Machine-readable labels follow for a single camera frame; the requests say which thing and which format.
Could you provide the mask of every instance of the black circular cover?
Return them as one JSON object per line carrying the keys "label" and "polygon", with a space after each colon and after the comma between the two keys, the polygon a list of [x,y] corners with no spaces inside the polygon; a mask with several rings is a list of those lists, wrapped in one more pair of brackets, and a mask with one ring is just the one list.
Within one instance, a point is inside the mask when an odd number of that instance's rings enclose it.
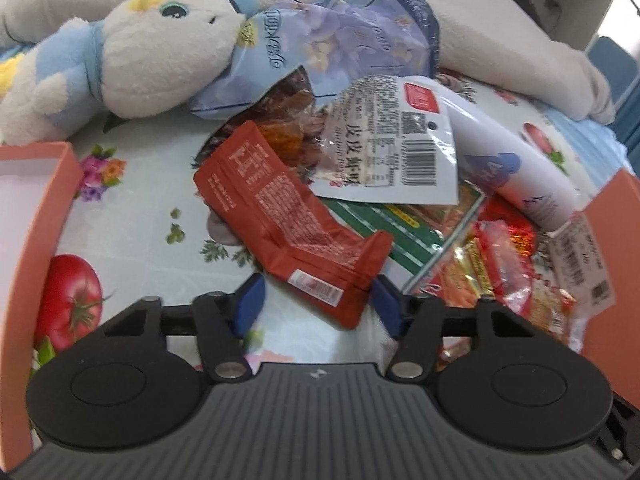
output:
{"label": "black circular cover", "polygon": [[538,337],[481,344],[445,368],[436,392],[463,431],[495,446],[532,451],[589,438],[612,403],[609,383],[593,364]]}
{"label": "black circular cover", "polygon": [[82,449],[137,446],[168,434],[200,400],[186,361],[138,338],[73,348],[43,366],[27,389],[27,409],[45,438]]}

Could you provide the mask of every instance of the beige fabric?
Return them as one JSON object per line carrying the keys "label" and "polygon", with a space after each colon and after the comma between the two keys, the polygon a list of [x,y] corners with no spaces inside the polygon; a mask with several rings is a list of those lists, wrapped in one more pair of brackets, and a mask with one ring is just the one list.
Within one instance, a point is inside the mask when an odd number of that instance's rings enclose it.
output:
{"label": "beige fabric", "polygon": [[[75,16],[100,20],[121,1],[0,0],[0,45],[42,40]],[[537,97],[574,120],[613,120],[604,76],[583,53],[549,40],[511,0],[428,1],[440,22],[443,67]]]}

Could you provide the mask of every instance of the blue snack bag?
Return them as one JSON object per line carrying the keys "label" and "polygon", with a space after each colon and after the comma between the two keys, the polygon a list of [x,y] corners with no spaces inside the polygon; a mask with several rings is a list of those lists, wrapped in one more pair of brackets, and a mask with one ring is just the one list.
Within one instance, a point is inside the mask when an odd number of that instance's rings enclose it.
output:
{"label": "blue snack bag", "polygon": [[190,109],[228,120],[300,66],[319,107],[368,75],[434,77],[438,40],[426,0],[287,0],[244,23],[228,69]]}

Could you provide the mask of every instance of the stuffed animal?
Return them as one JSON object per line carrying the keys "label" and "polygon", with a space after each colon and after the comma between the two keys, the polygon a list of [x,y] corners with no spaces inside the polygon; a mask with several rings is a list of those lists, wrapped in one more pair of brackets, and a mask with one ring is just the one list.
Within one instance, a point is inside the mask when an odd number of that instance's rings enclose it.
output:
{"label": "stuffed animal", "polygon": [[62,140],[95,114],[169,110],[230,62],[256,0],[127,0],[0,63],[0,144]]}

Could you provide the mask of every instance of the gray ribbed panel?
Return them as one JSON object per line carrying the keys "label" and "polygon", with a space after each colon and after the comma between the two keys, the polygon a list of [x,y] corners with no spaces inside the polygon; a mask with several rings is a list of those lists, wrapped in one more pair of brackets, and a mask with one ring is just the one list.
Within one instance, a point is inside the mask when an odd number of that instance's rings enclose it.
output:
{"label": "gray ribbed panel", "polygon": [[[318,369],[327,372],[313,377]],[[372,365],[266,364],[213,389],[193,420],[149,446],[82,453],[47,444],[15,480],[617,480],[590,446],[493,449],[452,428],[417,386]]]}

